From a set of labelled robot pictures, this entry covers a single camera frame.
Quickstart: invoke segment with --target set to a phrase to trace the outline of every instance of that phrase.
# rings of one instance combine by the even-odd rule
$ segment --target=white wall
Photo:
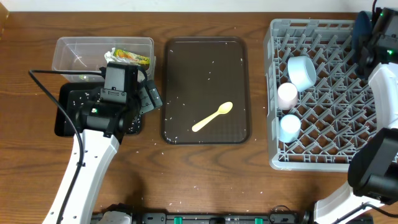
[[[0,0],[9,11],[358,12],[373,0]],[[398,7],[398,0],[377,6]]]

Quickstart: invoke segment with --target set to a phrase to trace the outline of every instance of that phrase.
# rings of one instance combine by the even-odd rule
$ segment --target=cup
[[[317,73],[310,58],[307,56],[291,57],[287,61],[287,71],[290,80],[296,86],[297,91],[302,92],[314,86]]]
[[[300,134],[301,121],[296,115],[285,115],[279,121],[279,140],[290,143],[297,140]]]
[[[283,83],[278,88],[278,107],[282,110],[290,110],[298,99],[297,88],[293,83]]]

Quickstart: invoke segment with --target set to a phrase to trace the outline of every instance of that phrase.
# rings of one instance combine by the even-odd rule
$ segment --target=table
[[[160,111],[126,136],[105,175],[95,211],[127,203],[172,213],[303,211],[334,192],[346,174],[276,171],[267,155],[267,92],[262,41],[275,18],[354,19],[347,13],[12,12],[0,41],[0,223],[41,223],[69,161],[72,138],[54,134],[56,106],[29,78],[51,69],[64,36],[143,36],[155,41],[155,81],[164,45],[175,36],[238,36],[248,48],[252,136],[234,146],[174,146],[160,136]],[[59,75],[40,81],[56,96]],[[396,212],[398,204],[385,208]],[[394,223],[373,211],[376,223]]]

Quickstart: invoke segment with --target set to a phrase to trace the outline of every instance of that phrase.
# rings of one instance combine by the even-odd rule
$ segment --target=pink cup
[[[281,84],[278,88],[277,94],[278,107],[280,109],[290,110],[297,104],[297,88],[293,83]]]

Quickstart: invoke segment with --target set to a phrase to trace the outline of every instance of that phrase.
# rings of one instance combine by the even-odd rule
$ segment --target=yellow spoon
[[[201,128],[203,128],[207,123],[209,123],[212,119],[217,117],[219,114],[226,114],[232,109],[232,102],[223,103],[219,108],[218,111],[213,113],[212,115],[208,116],[207,118],[197,122],[194,126],[192,126],[192,131],[197,132]]]

